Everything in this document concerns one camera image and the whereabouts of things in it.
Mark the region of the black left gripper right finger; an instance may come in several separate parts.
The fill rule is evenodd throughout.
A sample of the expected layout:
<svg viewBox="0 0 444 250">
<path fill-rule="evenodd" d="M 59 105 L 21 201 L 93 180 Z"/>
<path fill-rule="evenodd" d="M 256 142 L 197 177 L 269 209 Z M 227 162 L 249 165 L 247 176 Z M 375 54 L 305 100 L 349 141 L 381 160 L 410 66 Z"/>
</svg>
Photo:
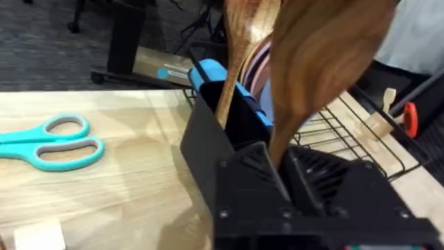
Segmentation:
<svg viewBox="0 0 444 250">
<path fill-rule="evenodd" d="M 296 214 L 310 224 L 417 226 L 418 218 L 368 160 L 299 147 L 287 149 L 287 190 Z"/>
</svg>

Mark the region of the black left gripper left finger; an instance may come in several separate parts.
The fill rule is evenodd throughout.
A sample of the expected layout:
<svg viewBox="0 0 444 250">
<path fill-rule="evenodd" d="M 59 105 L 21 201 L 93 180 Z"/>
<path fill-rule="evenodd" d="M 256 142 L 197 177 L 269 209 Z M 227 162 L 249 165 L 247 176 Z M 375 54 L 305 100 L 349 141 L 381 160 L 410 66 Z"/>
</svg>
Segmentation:
<svg viewBox="0 0 444 250">
<path fill-rule="evenodd" d="M 244 147 L 219 164 L 216 208 L 220 219 L 235 222 L 295 217 L 289 192 L 271 166 L 264 142 Z"/>
</svg>

